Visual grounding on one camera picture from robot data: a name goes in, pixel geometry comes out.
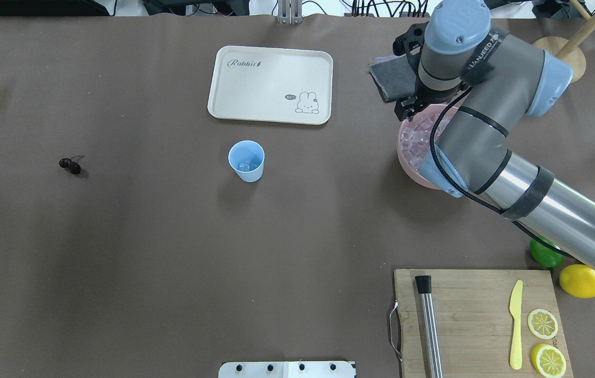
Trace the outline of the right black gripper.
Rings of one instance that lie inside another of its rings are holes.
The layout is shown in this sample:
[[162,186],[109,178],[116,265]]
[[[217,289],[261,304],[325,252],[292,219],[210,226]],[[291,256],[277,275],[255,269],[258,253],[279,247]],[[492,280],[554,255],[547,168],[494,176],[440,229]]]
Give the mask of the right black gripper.
[[394,112],[398,121],[405,121],[422,112],[432,104],[434,98],[434,91],[426,89],[418,91],[410,97],[403,97],[395,102]]

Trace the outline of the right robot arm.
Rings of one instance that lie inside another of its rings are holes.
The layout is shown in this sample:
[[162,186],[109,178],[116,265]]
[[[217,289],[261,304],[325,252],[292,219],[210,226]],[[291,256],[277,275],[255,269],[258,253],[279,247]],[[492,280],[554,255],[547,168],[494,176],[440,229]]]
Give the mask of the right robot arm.
[[523,117],[541,117],[561,97],[569,65],[492,24],[484,1],[440,2],[392,48],[417,77],[413,95],[396,103],[398,119],[446,103],[420,174],[595,269],[595,202],[505,145]]

